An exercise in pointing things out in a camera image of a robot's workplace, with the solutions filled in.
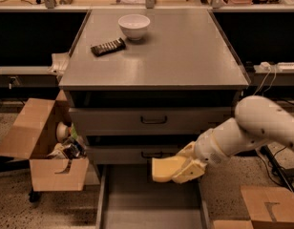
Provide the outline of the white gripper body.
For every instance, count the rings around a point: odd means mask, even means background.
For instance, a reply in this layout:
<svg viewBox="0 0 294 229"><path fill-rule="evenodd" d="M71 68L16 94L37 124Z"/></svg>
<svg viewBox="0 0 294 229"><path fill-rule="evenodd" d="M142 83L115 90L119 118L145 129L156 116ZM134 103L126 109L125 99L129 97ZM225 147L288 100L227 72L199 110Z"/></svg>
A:
<svg viewBox="0 0 294 229"><path fill-rule="evenodd" d="M217 143L213 129L207 130L198 137L195 142L195 155L210 166L220 166L229 159Z"/></svg>

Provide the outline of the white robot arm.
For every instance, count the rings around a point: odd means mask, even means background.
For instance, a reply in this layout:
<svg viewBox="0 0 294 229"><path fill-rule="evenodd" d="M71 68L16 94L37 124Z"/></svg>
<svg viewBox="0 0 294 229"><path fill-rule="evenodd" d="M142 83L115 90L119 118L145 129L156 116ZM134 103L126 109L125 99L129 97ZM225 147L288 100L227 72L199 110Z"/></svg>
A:
<svg viewBox="0 0 294 229"><path fill-rule="evenodd" d="M185 160L172 180L184 183L201 177L206 166L219 166L231 156L271 141L294 152L294 116L266 97L248 96L237 104L233 117L207 130L177 153Z"/></svg>

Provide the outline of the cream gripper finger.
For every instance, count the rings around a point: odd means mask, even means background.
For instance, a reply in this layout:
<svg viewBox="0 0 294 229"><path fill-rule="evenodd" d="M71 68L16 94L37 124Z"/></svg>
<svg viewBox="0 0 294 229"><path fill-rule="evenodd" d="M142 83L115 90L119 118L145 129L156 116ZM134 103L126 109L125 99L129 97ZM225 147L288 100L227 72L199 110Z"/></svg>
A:
<svg viewBox="0 0 294 229"><path fill-rule="evenodd" d="M191 157L195 158L195 142L191 141L186 146L184 146L179 152L178 156L185 156L185 157Z"/></svg>
<svg viewBox="0 0 294 229"><path fill-rule="evenodd" d="M205 174L207 164L192 158L186 158L181 166L174 172L172 180L181 184Z"/></svg>

